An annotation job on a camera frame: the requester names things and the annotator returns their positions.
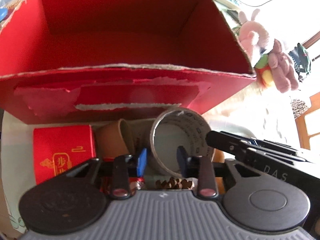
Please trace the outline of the printed tape roll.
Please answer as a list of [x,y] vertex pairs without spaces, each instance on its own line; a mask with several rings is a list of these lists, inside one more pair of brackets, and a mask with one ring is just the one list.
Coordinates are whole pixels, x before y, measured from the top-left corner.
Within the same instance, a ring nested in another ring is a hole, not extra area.
[[210,126],[204,118],[187,108],[175,107],[161,113],[153,122],[149,135],[149,164],[158,173],[180,177],[176,152],[182,146],[191,156],[213,160],[214,150],[206,143]]

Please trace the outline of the brown pine cone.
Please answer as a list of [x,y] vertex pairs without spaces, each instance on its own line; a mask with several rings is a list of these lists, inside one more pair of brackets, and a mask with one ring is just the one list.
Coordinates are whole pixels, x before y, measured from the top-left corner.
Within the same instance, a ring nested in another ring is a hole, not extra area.
[[157,190],[192,190],[195,184],[192,180],[171,177],[169,180],[157,180]]

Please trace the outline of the brown paper cup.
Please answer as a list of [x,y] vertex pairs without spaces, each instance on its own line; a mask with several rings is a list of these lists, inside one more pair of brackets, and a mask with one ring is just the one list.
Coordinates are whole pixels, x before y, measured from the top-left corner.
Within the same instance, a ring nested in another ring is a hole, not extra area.
[[98,152],[103,158],[115,158],[135,153],[131,127],[124,119],[98,128],[95,132],[95,138]]

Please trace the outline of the small red gift box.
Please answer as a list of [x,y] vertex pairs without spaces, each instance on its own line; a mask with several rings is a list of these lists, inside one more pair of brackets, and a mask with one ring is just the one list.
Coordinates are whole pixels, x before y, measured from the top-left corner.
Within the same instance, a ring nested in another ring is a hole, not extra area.
[[36,184],[96,157],[90,125],[36,128],[33,131],[33,163]]

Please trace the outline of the green yellow plush toy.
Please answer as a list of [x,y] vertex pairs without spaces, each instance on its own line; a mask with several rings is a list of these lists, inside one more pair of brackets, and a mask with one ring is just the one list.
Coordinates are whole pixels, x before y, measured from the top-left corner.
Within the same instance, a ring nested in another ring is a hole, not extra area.
[[271,68],[268,65],[268,54],[263,54],[255,64],[255,71],[259,82],[266,88],[274,86]]

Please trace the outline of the pink plush bear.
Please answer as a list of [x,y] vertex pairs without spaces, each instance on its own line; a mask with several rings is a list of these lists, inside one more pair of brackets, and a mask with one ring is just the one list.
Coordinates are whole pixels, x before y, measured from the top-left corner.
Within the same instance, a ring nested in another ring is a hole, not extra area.
[[273,48],[268,54],[268,65],[277,90],[286,93],[298,89],[293,62],[289,55],[283,52],[281,42],[277,39],[274,39]]

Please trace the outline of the dark green garment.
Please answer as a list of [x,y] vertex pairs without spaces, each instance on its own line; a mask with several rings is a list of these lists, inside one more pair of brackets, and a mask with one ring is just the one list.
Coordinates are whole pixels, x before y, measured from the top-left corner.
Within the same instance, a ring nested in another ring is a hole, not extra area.
[[299,82],[303,82],[311,73],[311,60],[306,48],[297,43],[295,48],[289,52],[289,56],[294,62],[294,69],[298,74]]

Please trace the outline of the large red cardboard box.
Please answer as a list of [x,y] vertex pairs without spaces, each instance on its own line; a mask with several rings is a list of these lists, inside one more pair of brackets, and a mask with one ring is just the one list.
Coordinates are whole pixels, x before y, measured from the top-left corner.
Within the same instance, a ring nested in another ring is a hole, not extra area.
[[200,114],[255,79],[213,0],[20,0],[1,108],[26,124]]

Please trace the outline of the pink plush rabbit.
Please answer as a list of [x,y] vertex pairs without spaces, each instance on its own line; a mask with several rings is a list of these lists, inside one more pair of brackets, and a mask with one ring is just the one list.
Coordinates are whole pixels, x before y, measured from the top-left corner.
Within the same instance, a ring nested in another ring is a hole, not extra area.
[[260,9],[255,9],[250,19],[246,17],[243,11],[239,12],[241,27],[238,40],[253,67],[260,60],[263,53],[269,52],[273,46],[273,37],[267,29],[256,20],[259,12]]

